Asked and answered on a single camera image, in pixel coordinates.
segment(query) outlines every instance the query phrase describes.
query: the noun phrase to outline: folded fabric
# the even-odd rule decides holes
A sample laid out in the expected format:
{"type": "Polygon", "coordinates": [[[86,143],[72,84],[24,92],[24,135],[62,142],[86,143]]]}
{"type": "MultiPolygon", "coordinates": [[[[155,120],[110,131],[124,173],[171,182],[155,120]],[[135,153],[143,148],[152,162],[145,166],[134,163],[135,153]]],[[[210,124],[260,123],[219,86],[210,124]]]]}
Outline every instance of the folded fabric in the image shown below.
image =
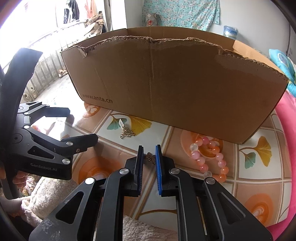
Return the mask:
{"type": "Polygon", "coordinates": [[[288,91],[294,96],[296,97],[296,65],[293,63],[293,61],[288,57],[288,59],[290,60],[293,68],[294,68],[294,81],[292,82],[291,80],[289,81],[289,84],[288,84],[288,91]]]}
{"type": "Polygon", "coordinates": [[[41,177],[31,194],[30,202],[22,201],[22,219],[36,227],[76,187],[74,180],[41,177]]]}
{"type": "Polygon", "coordinates": [[[295,71],[288,57],[278,49],[269,49],[269,56],[271,61],[284,72],[289,80],[294,82],[295,71]]]}

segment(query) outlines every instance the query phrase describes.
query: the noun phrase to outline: hanging cloth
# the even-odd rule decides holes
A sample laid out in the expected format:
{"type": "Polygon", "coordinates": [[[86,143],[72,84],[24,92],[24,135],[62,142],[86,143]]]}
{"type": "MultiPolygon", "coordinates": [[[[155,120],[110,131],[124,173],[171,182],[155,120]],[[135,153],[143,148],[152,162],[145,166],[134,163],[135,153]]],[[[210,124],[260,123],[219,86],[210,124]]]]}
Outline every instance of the hanging cloth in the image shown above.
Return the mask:
{"type": "Polygon", "coordinates": [[[68,3],[69,7],[72,10],[72,21],[79,19],[79,9],[76,0],[70,0],[68,3]]]}
{"type": "Polygon", "coordinates": [[[87,11],[87,18],[92,18],[93,16],[98,15],[95,0],[86,0],[84,7],[87,11]]]}
{"type": "Polygon", "coordinates": [[[68,23],[69,12],[70,12],[70,10],[68,8],[64,9],[64,23],[68,23]]]}
{"type": "Polygon", "coordinates": [[[220,24],[219,0],[145,0],[143,26],[146,15],[157,14],[157,25],[194,28],[207,31],[210,26],[220,24]]]}

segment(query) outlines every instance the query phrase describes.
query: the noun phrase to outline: pink bead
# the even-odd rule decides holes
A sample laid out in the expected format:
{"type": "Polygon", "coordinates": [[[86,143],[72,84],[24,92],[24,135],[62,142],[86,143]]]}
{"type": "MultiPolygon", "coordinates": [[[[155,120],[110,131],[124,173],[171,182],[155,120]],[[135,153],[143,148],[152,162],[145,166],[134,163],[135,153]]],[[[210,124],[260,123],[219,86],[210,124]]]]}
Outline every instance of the pink bead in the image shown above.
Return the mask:
{"type": "Polygon", "coordinates": [[[216,155],[216,160],[217,161],[221,161],[223,159],[223,154],[221,152],[219,152],[217,155],[216,155]]]}
{"type": "Polygon", "coordinates": [[[191,158],[194,160],[197,160],[200,157],[200,152],[199,151],[194,151],[191,154],[191,158]]]}
{"type": "Polygon", "coordinates": [[[209,166],[207,164],[203,164],[203,165],[200,166],[200,171],[202,173],[205,173],[208,170],[209,170],[209,166]]]}
{"type": "Polygon", "coordinates": [[[223,168],[226,166],[226,161],[222,159],[221,161],[218,161],[218,167],[223,168]]]}
{"type": "Polygon", "coordinates": [[[199,157],[197,160],[196,160],[197,164],[198,165],[203,165],[205,163],[205,158],[203,158],[202,156],[199,157]]]}
{"type": "Polygon", "coordinates": [[[215,141],[210,141],[209,142],[209,147],[210,148],[214,148],[216,146],[216,142],[215,141]]]}
{"type": "Polygon", "coordinates": [[[198,137],[195,141],[195,143],[198,145],[198,146],[202,146],[202,139],[200,137],[198,137]]]}
{"type": "Polygon", "coordinates": [[[207,145],[207,144],[209,144],[209,138],[207,138],[207,137],[203,137],[202,138],[202,143],[204,144],[204,145],[207,145]]]}

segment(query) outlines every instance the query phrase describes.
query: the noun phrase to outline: cardboard box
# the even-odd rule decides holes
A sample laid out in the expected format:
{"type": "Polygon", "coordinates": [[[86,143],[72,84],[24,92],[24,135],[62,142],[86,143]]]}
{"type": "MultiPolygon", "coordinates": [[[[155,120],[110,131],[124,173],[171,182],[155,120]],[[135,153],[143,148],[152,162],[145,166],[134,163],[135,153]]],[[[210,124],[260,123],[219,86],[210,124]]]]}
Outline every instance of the cardboard box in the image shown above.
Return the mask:
{"type": "Polygon", "coordinates": [[[251,47],[189,28],[111,31],[62,58],[87,103],[238,144],[256,132],[288,84],[251,47]]]}

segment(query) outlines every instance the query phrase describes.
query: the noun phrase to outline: beaded bracelet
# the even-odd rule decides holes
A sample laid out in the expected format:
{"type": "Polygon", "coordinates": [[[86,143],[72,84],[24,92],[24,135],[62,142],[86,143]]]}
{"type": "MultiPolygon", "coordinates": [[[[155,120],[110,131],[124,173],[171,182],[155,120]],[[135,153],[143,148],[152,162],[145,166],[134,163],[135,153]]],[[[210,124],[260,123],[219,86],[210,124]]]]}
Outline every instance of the beaded bracelet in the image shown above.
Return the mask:
{"type": "Polygon", "coordinates": [[[216,145],[215,141],[210,141],[207,137],[198,137],[195,143],[190,145],[191,158],[194,159],[197,165],[200,167],[200,172],[203,173],[204,178],[213,177],[218,182],[223,183],[226,181],[226,174],[229,169],[226,166],[226,161],[223,159],[223,154],[220,152],[220,148],[216,145]],[[218,167],[221,168],[219,175],[213,175],[209,171],[209,166],[205,163],[205,158],[198,151],[198,148],[202,145],[207,145],[210,149],[212,149],[212,153],[215,156],[215,159],[218,161],[218,167]]]}

